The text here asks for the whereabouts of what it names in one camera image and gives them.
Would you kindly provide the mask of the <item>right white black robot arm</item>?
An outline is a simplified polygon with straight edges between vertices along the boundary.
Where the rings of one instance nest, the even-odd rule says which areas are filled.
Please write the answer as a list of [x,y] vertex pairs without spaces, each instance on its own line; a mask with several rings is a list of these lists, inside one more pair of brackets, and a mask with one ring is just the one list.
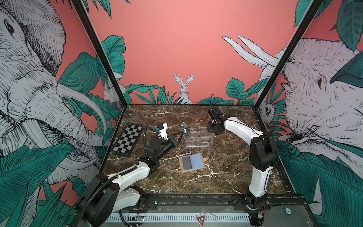
[[209,109],[211,121],[207,131],[216,135],[230,131],[250,146],[249,160],[253,166],[248,192],[255,198],[263,198],[267,192],[270,172],[279,159],[276,139],[270,132],[261,132],[240,121],[237,117],[223,114],[219,107]]

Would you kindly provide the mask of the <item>clear plastic organizer box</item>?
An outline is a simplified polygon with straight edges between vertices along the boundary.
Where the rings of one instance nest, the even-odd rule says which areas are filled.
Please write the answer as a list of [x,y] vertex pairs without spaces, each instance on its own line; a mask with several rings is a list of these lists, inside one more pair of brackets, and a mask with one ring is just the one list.
[[214,145],[214,134],[207,131],[206,127],[190,127],[191,136],[186,138],[186,147],[211,148]]

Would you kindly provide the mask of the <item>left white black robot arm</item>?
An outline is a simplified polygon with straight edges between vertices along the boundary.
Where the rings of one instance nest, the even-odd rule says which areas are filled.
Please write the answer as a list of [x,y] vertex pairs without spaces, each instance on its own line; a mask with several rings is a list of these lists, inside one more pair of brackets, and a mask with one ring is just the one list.
[[134,183],[154,173],[161,158],[191,135],[189,130],[181,130],[178,134],[179,138],[172,134],[167,139],[157,137],[151,140],[137,164],[113,175],[96,175],[75,205],[77,212],[71,226],[79,227],[82,222],[88,222],[99,227],[116,211],[137,204],[144,206],[142,197],[145,192]]

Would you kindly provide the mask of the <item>black VIP card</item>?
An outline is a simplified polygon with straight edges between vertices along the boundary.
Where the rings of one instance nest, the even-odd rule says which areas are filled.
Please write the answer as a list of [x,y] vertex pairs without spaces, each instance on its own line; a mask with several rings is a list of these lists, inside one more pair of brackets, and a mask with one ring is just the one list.
[[190,137],[192,135],[191,131],[190,131],[190,128],[185,124],[181,124],[178,126],[180,132],[181,132],[181,136],[186,139],[188,137]]

